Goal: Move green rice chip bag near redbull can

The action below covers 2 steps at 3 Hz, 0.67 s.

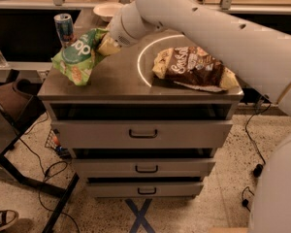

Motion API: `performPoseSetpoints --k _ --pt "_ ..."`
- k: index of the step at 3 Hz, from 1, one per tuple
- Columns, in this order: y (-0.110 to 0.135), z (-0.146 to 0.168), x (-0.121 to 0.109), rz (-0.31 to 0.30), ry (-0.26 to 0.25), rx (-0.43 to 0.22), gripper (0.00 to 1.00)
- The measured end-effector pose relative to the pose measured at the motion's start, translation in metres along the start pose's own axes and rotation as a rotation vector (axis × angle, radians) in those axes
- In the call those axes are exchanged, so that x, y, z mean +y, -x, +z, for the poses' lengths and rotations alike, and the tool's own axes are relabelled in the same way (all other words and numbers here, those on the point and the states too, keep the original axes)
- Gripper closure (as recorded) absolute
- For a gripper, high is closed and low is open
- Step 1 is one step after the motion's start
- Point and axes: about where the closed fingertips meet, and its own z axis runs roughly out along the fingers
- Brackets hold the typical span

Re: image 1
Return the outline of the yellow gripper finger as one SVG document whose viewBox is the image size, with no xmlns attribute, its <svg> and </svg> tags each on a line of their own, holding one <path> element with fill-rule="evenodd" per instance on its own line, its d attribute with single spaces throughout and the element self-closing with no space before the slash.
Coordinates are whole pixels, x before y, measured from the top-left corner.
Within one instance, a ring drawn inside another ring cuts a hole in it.
<svg viewBox="0 0 291 233">
<path fill-rule="evenodd" d="M 118 53 L 120 49 L 121 46 L 107 33 L 103 37 L 97 51 L 104 56 L 109 56 Z"/>
</svg>

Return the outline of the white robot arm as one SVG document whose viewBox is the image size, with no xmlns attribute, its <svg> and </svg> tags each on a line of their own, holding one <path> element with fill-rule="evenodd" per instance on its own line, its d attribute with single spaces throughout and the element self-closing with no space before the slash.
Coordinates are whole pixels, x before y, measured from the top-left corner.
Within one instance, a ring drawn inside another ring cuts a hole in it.
<svg viewBox="0 0 291 233">
<path fill-rule="evenodd" d="M 135 0 L 111 20 L 111 37 L 130 47 L 174 29 L 221 60 L 291 117 L 291 35 L 209 9 L 193 0 Z M 291 233 L 291 134 L 273 151 L 258 181 L 248 233 Z"/>
</svg>

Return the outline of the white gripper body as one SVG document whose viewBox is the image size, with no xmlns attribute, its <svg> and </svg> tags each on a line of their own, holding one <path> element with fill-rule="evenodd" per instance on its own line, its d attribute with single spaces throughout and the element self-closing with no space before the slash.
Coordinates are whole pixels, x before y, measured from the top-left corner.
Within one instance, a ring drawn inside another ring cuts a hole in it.
<svg viewBox="0 0 291 233">
<path fill-rule="evenodd" d="M 154 14 L 154 6 L 147 2 L 124 5 L 110 22 L 111 37 L 121 47 L 137 44 L 144 36 L 156 31 L 156 24 L 149 21 Z"/>
</svg>

